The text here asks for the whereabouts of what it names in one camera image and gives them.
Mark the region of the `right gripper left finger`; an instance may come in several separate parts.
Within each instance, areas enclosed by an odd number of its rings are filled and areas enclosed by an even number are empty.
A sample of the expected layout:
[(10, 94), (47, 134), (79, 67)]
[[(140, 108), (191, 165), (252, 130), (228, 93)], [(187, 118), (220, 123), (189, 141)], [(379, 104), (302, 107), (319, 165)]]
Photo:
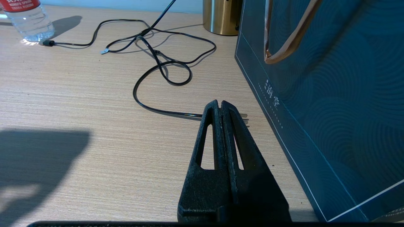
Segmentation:
[[(179, 222), (219, 222), (220, 212), (231, 205), (234, 142), (231, 138), (229, 102), (213, 100), (205, 106), (196, 142), (178, 201)], [(201, 162), (208, 126), (212, 126), (214, 169)]]

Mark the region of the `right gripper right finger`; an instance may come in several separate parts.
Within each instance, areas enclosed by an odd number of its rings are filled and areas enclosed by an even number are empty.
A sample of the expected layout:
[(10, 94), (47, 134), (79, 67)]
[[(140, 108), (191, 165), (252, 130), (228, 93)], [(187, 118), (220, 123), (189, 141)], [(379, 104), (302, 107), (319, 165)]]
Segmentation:
[(231, 198), (235, 204), (287, 205), (238, 109), (221, 103)]

